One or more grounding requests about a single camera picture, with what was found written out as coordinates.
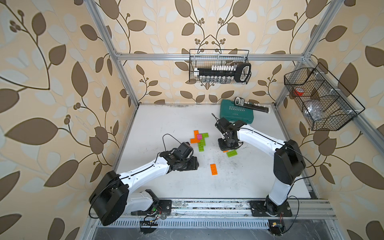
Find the green brick long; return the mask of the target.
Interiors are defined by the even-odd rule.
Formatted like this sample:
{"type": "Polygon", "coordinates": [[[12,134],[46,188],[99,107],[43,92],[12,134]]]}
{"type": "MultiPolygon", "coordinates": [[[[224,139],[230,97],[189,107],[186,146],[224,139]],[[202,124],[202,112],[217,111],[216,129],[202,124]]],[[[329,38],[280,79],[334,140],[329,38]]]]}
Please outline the green brick long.
{"type": "Polygon", "coordinates": [[[205,141],[205,139],[201,139],[201,140],[200,140],[200,144],[201,144],[201,146],[205,147],[205,146],[206,146],[206,141],[205,141]]]}

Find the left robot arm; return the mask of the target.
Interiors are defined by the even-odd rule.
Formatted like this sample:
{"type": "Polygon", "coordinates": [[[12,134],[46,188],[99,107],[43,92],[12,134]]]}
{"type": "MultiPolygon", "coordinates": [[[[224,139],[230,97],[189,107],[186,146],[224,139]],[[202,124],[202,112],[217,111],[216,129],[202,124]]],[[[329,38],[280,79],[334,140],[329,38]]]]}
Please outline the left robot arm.
{"type": "Polygon", "coordinates": [[[132,212],[147,211],[156,201],[151,191],[135,193],[148,182],[165,176],[172,171],[195,171],[199,167],[194,150],[187,142],[178,148],[158,153],[153,161],[134,170],[117,174],[108,172],[89,198],[93,209],[103,226],[115,222],[126,209],[132,212]]]}

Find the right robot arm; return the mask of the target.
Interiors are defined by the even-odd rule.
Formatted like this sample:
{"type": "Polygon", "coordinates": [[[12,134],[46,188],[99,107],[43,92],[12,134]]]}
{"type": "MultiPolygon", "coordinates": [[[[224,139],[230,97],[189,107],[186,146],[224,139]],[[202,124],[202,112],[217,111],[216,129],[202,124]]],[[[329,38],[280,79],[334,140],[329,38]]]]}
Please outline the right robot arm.
{"type": "Polygon", "coordinates": [[[294,182],[306,167],[297,142],[275,139],[248,127],[247,123],[240,120],[231,123],[226,118],[217,119],[215,127],[223,135],[223,138],[218,139],[222,151],[236,150],[242,143],[247,143],[272,157],[275,182],[266,197],[266,204],[272,207],[283,205],[294,182]]]}

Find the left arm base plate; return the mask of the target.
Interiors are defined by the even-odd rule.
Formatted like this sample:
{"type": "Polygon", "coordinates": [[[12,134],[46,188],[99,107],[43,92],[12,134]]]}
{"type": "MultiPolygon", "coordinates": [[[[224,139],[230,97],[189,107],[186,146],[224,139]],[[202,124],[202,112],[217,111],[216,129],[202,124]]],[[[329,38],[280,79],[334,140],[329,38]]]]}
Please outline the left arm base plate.
{"type": "Polygon", "coordinates": [[[157,215],[166,218],[171,214],[172,211],[172,200],[155,200],[152,205],[145,211],[133,211],[132,216],[149,216],[157,215]]]}

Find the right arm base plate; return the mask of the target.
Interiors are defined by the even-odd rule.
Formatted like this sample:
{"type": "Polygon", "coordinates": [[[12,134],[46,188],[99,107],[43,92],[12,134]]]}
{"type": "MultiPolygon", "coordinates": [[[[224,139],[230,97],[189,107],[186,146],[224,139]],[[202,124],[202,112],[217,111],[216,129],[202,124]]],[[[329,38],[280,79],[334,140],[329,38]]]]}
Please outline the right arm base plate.
{"type": "Polygon", "coordinates": [[[249,201],[253,217],[292,217],[293,213],[287,200],[276,205],[270,199],[249,201]]]}

